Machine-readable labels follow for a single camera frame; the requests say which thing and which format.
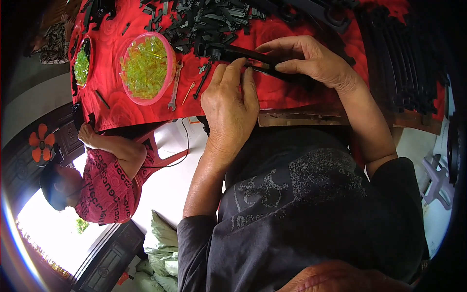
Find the yellow plastic piece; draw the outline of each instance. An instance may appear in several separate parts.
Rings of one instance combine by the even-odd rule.
[[[155,36],[145,37],[144,42],[132,42],[128,57],[120,57],[120,77],[132,97],[151,100],[161,90],[167,75],[167,53]]]

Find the rose pattern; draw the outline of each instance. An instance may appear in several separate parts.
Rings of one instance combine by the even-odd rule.
[[[362,2],[361,5],[364,4],[367,6],[385,5],[389,8],[391,15],[397,17],[400,21],[403,21],[403,15],[408,11],[408,3],[406,0],[360,0],[360,2]],[[163,4],[157,1],[154,5],[157,9],[163,6]],[[120,56],[122,56],[128,45],[138,35],[146,32],[144,26],[148,24],[150,15],[142,13],[139,4],[130,0],[117,0],[116,9],[116,17],[113,20],[106,21],[104,18],[100,30],[93,31],[90,28],[88,32],[88,35],[92,38],[95,45],[93,73],[90,80],[88,80],[86,88],[79,88],[78,96],[73,97],[73,102],[81,101],[86,120],[88,114],[94,113],[96,116],[96,130],[103,131],[109,128],[203,115],[203,110],[199,102],[200,99],[194,100],[193,94],[198,88],[201,77],[204,74],[198,74],[198,67],[207,63],[207,59],[198,59],[195,57],[192,54],[193,48],[191,49],[191,53],[186,55],[177,53],[177,60],[182,60],[184,62],[184,67],[181,71],[176,100],[177,108],[174,112],[167,109],[167,104],[172,94],[172,85],[169,86],[163,97],[151,106],[136,105],[126,96],[121,79],[118,75],[120,72]],[[345,50],[346,53],[354,57],[356,61],[354,70],[368,83],[367,60],[358,24],[354,20],[354,15],[351,11],[347,11],[347,16],[353,21],[348,30],[341,35],[346,44]],[[84,13],[80,13],[76,21],[83,21],[83,19]],[[128,22],[131,24],[122,36],[121,32]],[[282,36],[293,35],[312,35],[318,40],[321,40],[316,29],[308,23],[289,28],[284,22],[274,16],[268,18],[266,21],[251,20],[250,23],[250,35],[245,36],[243,30],[237,31],[236,34],[238,38],[232,45],[254,50],[258,45],[264,42]],[[160,26],[162,26],[163,29],[167,28],[169,25],[171,25],[170,13],[162,17],[160,22]],[[200,96],[207,88],[215,67],[216,64],[213,64],[208,78],[199,92]],[[259,72],[254,73],[254,78],[260,107],[262,109],[293,108],[311,104],[339,102],[335,91],[325,86],[317,86],[313,92],[309,93],[301,87],[287,84],[286,82],[271,76],[263,75]],[[190,91],[186,102],[182,106],[183,98],[193,81],[196,82],[195,86]],[[95,90],[99,90],[102,97],[109,104],[110,110],[97,98],[94,93]],[[442,99],[444,99],[443,90],[442,87],[438,90],[439,96]],[[439,100],[435,101],[435,106],[438,109],[440,109],[443,104],[439,102]],[[442,119],[442,116],[435,116],[435,118]]]

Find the finger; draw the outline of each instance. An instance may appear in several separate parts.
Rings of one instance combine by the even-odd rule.
[[[297,47],[301,36],[286,36],[264,43],[256,51],[266,53],[272,50],[292,50]]]
[[[301,73],[310,75],[312,67],[310,66],[310,61],[294,59],[279,63],[274,69],[287,74]]]
[[[302,52],[293,50],[274,50],[267,54],[268,57],[274,58],[278,63],[285,62],[292,59],[305,60]]]
[[[248,67],[243,73],[241,84],[243,90],[243,102],[247,111],[259,111],[260,105],[256,94],[256,84],[253,79],[253,68]]]
[[[246,58],[239,58],[230,63],[230,65],[226,67],[226,71],[224,73],[224,76],[222,77],[221,83],[239,86],[241,69],[243,68],[243,65],[245,65],[246,62]]]
[[[214,70],[214,74],[212,75],[209,86],[219,85],[219,83],[222,81],[222,77],[224,76],[224,72],[226,71],[226,67],[227,67],[227,64],[219,64],[216,66],[216,70]]]

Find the yellow-green plastic piece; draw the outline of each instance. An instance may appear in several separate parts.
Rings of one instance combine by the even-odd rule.
[[[145,37],[142,43],[132,42],[128,48],[128,57],[121,57],[120,65],[120,77],[132,97],[151,100],[164,84],[167,53],[157,37]]]
[[[76,55],[74,69],[76,84],[84,86],[84,84],[86,84],[87,74],[89,71],[89,59],[83,48],[81,48]]]

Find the red patterned shirt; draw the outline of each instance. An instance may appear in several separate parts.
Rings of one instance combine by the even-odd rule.
[[[144,166],[154,165],[154,152],[146,146],[148,154]],[[143,183],[153,173],[141,168],[136,174]],[[99,224],[116,223],[134,213],[133,183],[120,166],[115,155],[91,149],[88,151],[83,172],[85,187],[75,207],[79,217]]]

